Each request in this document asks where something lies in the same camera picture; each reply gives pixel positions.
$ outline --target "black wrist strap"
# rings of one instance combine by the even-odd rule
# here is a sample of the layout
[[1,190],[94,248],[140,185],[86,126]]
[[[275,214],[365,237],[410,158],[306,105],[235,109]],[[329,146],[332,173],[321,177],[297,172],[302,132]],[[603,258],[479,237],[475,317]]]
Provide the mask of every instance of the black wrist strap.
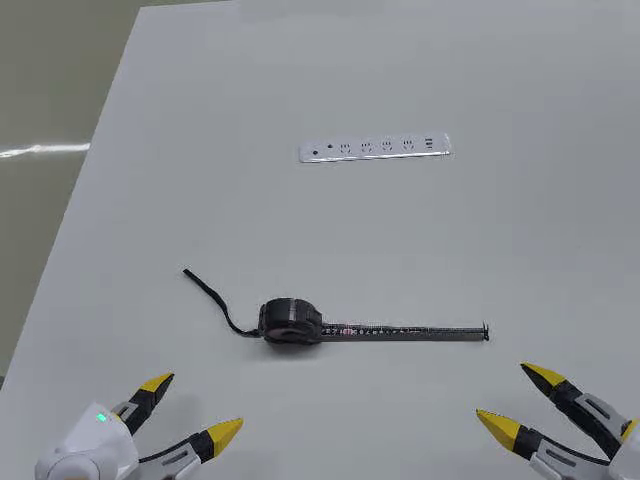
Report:
[[189,277],[189,279],[192,280],[196,285],[198,285],[204,293],[209,295],[213,299],[213,301],[216,302],[216,304],[220,307],[220,310],[222,310],[224,317],[227,319],[227,323],[229,324],[229,327],[231,327],[231,330],[236,332],[238,335],[242,335],[243,337],[260,337],[260,332],[258,332],[257,329],[241,330],[231,321],[231,317],[229,316],[229,308],[218,292],[204,283],[200,278],[196,276],[196,274],[194,274],[188,268],[185,268],[182,273]]

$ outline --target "robot finger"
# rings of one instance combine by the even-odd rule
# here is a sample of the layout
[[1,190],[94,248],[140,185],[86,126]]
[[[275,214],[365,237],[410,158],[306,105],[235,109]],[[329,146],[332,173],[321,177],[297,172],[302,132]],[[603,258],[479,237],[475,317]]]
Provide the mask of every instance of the robot finger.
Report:
[[112,410],[124,422],[131,435],[134,435],[151,416],[172,380],[173,373],[152,378],[142,385],[129,401],[120,403]]
[[478,418],[498,442],[529,461],[548,480],[605,480],[609,462],[590,457],[527,428],[510,418],[476,411]]
[[589,393],[583,393],[562,375],[546,368],[522,363],[533,384],[558,410],[589,435],[612,459],[623,442],[631,421],[611,405]]

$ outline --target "yellow fingertip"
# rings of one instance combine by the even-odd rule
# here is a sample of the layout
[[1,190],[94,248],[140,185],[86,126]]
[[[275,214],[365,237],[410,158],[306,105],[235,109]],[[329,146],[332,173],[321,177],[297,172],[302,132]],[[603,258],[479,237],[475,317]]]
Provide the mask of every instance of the yellow fingertip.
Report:
[[144,385],[140,387],[140,390],[146,390],[147,392],[155,393],[156,390],[167,380],[173,378],[173,373],[165,373],[164,375],[160,375],[159,377],[152,378]]
[[211,440],[213,440],[213,456],[217,457],[222,451],[227,448],[229,442],[238,433],[238,430],[242,428],[244,420],[237,418],[235,420],[229,420],[228,422],[222,422],[207,430]]
[[534,365],[533,363],[522,362],[520,364],[523,368],[528,368],[533,370],[535,373],[544,378],[552,387],[555,387],[561,382],[566,380],[565,377],[560,375],[559,373],[554,372],[553,370],[549,370],[546,368],[539,367],[538,365]]
[[631,423],[627,425],[627,428],[625,428],[624,432],[622,433],[623,442],[627,441],[627,438],[629,438],[629,435],[631,435],[631,432],[633,432],[633,430],[638,426],[638,423],[640,423],[640,419],[634,418],[631,421]]
[[491,432],[491,435],[500,442],[500,445],[510,452],[513,452],[513,445],[516,442],[520,424],[510,418],[496,415],[495,413],[485,410],[476,410],[476,415],[478,415],[478,418],[484,426],[487,427],[487,430]]

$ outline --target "power strip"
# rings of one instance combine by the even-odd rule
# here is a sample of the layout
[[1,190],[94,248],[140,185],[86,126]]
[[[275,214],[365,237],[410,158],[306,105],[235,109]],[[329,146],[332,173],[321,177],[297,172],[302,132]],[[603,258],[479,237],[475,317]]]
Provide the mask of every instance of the power strip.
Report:
[[378,158],[441,157],[452,153],[447,134],[431,132],[385,135],[377,138],[332,138],[308,142],[300,147],[300,161],[320,163]]

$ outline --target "electrical outlet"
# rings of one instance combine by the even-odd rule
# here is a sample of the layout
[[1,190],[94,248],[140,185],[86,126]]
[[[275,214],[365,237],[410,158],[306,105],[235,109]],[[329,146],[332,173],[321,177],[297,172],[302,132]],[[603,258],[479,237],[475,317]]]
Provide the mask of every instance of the electrical outlet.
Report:
[[384,135],[378,138],[333,138],[300,147],[303,163],[371,160],[376,158],[444,157],[452,155],[445,133]]

